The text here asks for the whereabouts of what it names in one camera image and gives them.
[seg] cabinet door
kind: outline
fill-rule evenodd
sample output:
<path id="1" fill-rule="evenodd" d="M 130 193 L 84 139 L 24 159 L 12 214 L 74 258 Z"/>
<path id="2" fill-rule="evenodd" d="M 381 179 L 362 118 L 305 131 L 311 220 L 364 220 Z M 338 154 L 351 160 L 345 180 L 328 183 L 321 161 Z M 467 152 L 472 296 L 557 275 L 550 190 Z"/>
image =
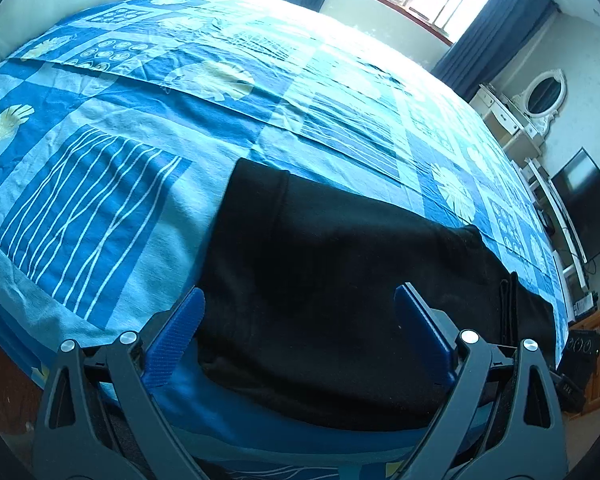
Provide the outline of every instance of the cabinet door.
<path id="1" fill-rule="evenodd" d="M 594 314 L 578 325 L 578 328 L 583 330 L 600 331 L 600 313 Z M 585 397 L 587 397 L 587 403 L 585 404 L 582 413 L 593 412 L 594 410 L 600 408 L 600 355 L 598 356 L 596 370 L 593 372 L 591 380 L 585 389 Z"/>

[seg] silver bolt head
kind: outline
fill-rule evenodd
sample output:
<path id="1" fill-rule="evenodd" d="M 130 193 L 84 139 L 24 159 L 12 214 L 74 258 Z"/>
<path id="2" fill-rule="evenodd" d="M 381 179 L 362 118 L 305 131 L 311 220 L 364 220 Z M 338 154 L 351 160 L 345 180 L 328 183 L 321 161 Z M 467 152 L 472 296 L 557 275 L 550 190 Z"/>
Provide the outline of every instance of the silver bolt head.
<path id="1" fill-rule="evenodd" d="M 462 330 L 460 337 L 462 338 L 462 341 L 464 341 L 468 345 L 477 343 L 478 339 L 480 339 L 480 336 L 478 336 L 477 333 L 475 333 L 473 330 Z"/>
<path id="2" fill-rule="evenodd" d="M 74 348 L 75 348 L 75 341 L 73 339 L 67 339 L 66 341 L 62 342 L 62 344 L 60 345 L 60 349 L 63 352 L 70 352 Z"/>
<path id="3" fill-rule="evenodd" d="M 533 339 L 525 339 L 522 344 L 530 352 L 535 352 L 538 350 L 538 343 L 536 343 Z"/>
<path id="4" fill-rule="evenodd" d="M 130 345 L 131 343 L 135 343 L 138 339 L 138 334 L 135 332 L 125 332 L 120 335 L 120 342 L 123 345 Z"/>

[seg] oval mirror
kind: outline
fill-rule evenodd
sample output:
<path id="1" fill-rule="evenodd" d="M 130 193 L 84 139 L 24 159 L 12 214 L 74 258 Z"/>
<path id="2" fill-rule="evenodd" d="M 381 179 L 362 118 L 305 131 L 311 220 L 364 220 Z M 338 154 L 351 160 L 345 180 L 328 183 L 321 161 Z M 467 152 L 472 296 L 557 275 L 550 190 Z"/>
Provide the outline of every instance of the oval mirror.
<path id="1" fill-rule="evenodd" d="M 561 92 L 562 83 L 551 76 L 547 77 L 533 89 L 526 108 L 532 114 L 542 114 L 555 105 Z"/>

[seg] wavy line pattern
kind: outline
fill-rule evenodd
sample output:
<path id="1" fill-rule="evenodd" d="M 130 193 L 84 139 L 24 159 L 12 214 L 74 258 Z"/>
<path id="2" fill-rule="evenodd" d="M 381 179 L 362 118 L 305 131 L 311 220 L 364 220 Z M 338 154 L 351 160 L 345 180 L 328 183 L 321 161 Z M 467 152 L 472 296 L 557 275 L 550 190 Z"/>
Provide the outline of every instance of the wavy line pattern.
<path id="1" fill-rule="evenodd" d="M 308 466 L 284 466 L 276 469 L 249 471 L 236 471 L 227 469 L 233 480 L 324 480 L 331 478 L 337 480 L 340 475 L 334 467 L 308 467 Z"/>
<path id="2" fill-rule="evenodd" d="M 58 303 L 104 328 L 190 162 L 83 127 L 32 179 L 0 227 L 0 249 Z"/>

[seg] television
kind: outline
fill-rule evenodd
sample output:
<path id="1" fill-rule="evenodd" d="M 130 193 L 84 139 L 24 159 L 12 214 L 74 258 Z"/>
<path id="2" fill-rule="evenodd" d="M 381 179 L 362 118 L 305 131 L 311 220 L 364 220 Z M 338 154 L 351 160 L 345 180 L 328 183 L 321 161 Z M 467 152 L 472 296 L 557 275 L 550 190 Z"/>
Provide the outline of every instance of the television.
<path id="1" fill-rule="evenodd" d="M 580 239 L 584 261 L 591 261 L 600 254 L 600 170 L 581 149 L 551 181 Z"/>

